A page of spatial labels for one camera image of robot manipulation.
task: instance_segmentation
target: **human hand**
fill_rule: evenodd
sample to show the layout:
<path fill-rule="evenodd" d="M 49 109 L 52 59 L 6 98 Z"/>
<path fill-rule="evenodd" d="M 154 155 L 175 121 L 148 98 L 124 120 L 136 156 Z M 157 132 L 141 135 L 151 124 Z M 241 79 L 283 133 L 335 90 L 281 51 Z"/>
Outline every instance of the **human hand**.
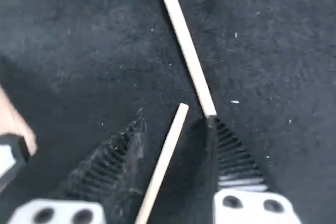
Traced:
<path fill-rule="evenodd" d="M 8 133 L 23 136 L 30 155 L 35 154 L 37 149 L 35 134 L 14 108 L 0 85 L 0 135 Z"/>

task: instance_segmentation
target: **bolt hole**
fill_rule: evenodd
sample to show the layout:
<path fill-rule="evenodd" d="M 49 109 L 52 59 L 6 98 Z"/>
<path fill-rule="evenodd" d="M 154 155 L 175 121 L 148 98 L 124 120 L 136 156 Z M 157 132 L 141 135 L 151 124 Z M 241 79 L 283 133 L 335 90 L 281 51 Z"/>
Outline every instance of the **bolt hole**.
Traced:
<path fill-rule="evenodd" d="M 91 223 L 93 219 L 93 214 L 91 210 L 84 209 L 80 210 L 75 214 L 75 216 L 72 219 L 73 224 L 89 224 Z"/>
<path fill-rule="evenodd" d="M 226 196 L 223 199 L 223 205 L 229 208 L 243 208 L 243 203 L 235 196 Z"/>
<path fill-rule="evenodd" d="M 284 212 L 282 204 L 273 199 L 265 200 L 264 208 L 267 211 L 276 212 L 277 214 Z"/>
<path fill-rule="evenodd" d="M 45 224 L 48 223 L 54 216 L 54 210 L 50 207 L 44 208 L 35 214 L 34 223 Z"/>

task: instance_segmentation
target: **screw hole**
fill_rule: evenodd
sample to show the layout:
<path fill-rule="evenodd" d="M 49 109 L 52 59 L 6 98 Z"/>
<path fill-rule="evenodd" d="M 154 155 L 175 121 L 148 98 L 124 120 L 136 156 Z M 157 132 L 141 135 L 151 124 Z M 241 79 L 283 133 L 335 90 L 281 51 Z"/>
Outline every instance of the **screw hole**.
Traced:
<path fill-rule="evenodd" d="M 281 212 L 284 212 L 282 204 L 277 202 L 276 200 L 273 200 L 273 199 L 265 200 L 264 208 L 267 211 L 275 212 L 275 213 L 278 213 L 278 214 L 281 213 Z"/>
<path fill-rule="evenodd" d="M 93 219 L 93 214 L 91 210 L 84 209 L 80 210 L 75 214 L 75 216 L 72 219 L 73 224 L 89 224 L 91 223 Z"/>
<path fill-rule="evenodd" d="M 226 207 L 230 207 L 230 208 L 243 208 L 243 204 L 240 201 L 240 199 L 238 199 L 235 196 L 226 196 L 223 199 L 223 205 Z"/>
<path fill-rule="evenodd" d="M 48 223 L 54 216 L 54 210 L 50 207 L 44 208 L 35 214 L 34 223 L 45 224 Z"/>

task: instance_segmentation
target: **wooden dowel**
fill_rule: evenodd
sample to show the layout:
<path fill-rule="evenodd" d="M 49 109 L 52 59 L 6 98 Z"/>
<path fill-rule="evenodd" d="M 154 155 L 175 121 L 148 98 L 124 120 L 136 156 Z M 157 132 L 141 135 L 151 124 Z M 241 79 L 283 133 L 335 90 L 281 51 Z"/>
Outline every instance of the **wooden dowel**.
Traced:
<path fill-rule="evenodd" d="M 154 202 L 156 200 L 156 196 L 160 190 L 162 180 L 167 171 L 170 159 L 179 139 L 188 109 L 188 105 L 181 103 L 177 110 L 172 126 L 164 142 L 159 160 L 157 161 L 153 176 L 148 185 L 148 189 L 140 207 L 140 211 L 136 217 L 135 224 L 146 224 L 148 221 Z"/>
<path fill-rule="evenodd" d="M 214 102 L 204 77 L 193 40 L 183 16 L 179 0 L 164 0 L 175 34 L 180 44 L 186 65 L 193 80 L 199 102 L 206 117 L 216 115 Z"/>

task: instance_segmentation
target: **black carpet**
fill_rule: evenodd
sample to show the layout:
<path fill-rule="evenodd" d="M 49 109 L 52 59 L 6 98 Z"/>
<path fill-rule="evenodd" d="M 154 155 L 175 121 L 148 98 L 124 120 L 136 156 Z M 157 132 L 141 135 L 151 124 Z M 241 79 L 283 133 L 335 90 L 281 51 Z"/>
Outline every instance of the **black carpet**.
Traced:
<path fill-rule="evenodd" d="M 180 0 L 221 118 L 304 223 L 336 213 L 336 0 Z M 160 148 L 202 117 L 161 0 L 0 0 L 0 82 L 39 150 L 0 217 L 56 187 L 143 110 Z M 151 223 L 203 223 L 203 145 L 180 139 Z"/>

